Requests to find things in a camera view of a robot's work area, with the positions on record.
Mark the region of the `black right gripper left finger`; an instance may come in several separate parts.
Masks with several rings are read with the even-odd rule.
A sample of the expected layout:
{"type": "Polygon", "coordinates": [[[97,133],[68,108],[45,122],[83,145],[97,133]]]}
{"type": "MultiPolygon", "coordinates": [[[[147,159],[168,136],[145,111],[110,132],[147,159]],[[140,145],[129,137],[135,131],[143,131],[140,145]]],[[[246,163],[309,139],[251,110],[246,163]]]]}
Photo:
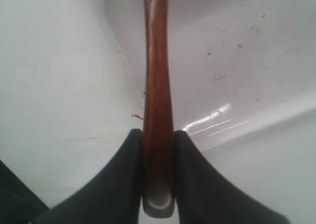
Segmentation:
{"type": "Polygon", "coordinates": [[[143,189],[142,132],[132,129],[108,164],[34,224],[136,224],[143,189]]]}

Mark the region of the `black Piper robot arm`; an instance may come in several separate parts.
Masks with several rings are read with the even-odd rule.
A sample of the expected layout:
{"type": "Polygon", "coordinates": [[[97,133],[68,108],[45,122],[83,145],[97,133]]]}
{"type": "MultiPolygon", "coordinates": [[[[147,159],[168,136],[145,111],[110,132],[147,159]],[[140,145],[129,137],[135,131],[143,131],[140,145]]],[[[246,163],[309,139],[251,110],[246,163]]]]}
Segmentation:
{"type": "MultiPolygon", "coordinates": [[[[143,181],[142,132],[133,129],[110,162],[74,195],[48,208],[4,164],[3,224],[136,224],[143,181]]],[[[175,133],[175,194],[182,224],[286,224],[288,219],[226,180],[184,131],[175,133]]]]}

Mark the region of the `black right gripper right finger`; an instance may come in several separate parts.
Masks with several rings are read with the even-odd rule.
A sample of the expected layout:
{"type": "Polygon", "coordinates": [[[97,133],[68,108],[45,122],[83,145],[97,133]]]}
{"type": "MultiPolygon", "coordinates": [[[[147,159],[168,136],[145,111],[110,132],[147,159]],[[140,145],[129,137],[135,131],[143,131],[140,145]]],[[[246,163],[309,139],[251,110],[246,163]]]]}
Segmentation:
{"type": "Polygon", "coordinates": [[[175,132],[175,194],[182,224],[287,224],[225,179],[185,131],[175,132]]]}

